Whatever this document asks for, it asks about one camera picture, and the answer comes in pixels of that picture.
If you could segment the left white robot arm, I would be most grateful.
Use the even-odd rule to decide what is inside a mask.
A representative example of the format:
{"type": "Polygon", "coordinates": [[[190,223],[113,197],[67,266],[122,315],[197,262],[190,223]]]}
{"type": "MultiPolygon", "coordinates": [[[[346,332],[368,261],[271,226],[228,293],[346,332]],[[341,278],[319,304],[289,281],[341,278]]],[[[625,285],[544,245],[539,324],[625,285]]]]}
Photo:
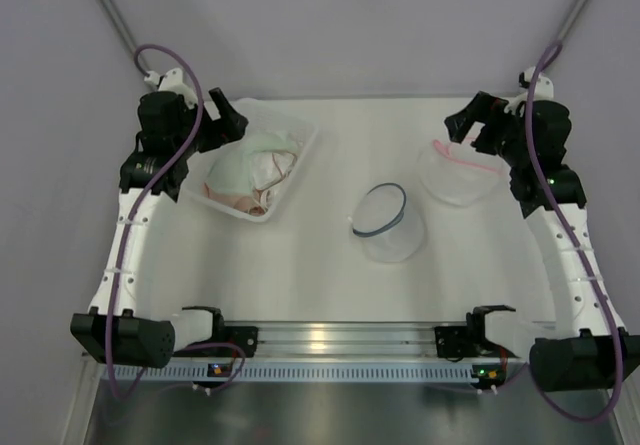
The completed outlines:
{"type": "Polygon", "coordinates": [[[216,116],[171,91],[140,99],[140,129],[120,167],[118,220],[103,277],[87,311],[70,324],[99,363],[162,368],[174,355],[189,355],[192,345],[233,336],[219,309],[188,304],[185,279],[161,284],[161,266],[177,256],[166,247],[178,242],[170,228],[188,159],[241,139],[248,125],[221,89],[208,94],[216,116]]]}

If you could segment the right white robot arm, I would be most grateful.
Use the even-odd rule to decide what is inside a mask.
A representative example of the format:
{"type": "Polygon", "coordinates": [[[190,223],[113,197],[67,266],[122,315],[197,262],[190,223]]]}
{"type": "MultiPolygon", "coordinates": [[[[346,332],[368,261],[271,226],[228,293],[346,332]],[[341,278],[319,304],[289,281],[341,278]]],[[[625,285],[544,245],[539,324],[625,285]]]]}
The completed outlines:
{"type": "Polygon", "coordinates": [[[563,162],[572,128],[568,109],[549,99],[511,106],[479,92],[444,123],[455,143],[479,124],[472,148],[509,166],[510,190],[542,256],[556,318],[547,330],[521,320],[511,306],[477,306],[466,316],[469,338],[527,359],[545,392],[614,388],[638,367],[639,338],[608,301],[589,238],[586,196],[563,162]]]}

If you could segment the blue-trimmed mesh laundry bag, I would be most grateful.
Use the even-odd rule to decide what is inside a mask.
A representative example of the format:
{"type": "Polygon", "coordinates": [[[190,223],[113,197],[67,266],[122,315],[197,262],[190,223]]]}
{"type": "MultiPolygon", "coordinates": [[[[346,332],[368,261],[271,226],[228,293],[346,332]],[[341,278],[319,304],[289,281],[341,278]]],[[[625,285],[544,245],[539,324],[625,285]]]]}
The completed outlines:
{"type": "Polygon", "coordinates": [[[423,219],[405,189],[393,182],[373,187],[351,216],[351,230],[364,253],[380,263],[399,263],[418,251],[423,219]]]}

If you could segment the light green bra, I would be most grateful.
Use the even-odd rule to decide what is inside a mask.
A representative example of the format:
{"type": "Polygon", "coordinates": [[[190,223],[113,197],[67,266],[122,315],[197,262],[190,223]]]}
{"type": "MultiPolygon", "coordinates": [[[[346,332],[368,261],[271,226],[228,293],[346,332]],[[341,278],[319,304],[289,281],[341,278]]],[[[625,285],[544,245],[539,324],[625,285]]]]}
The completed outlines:
{"type": "Polygon", "coordinates": [[[254,132],[236,145],[221,149],[205,179],[219,192],[240,191],[251,186],[250,161],[258,152],[285,150],[299,155],[299,145],[284,132],[254,132]]]}

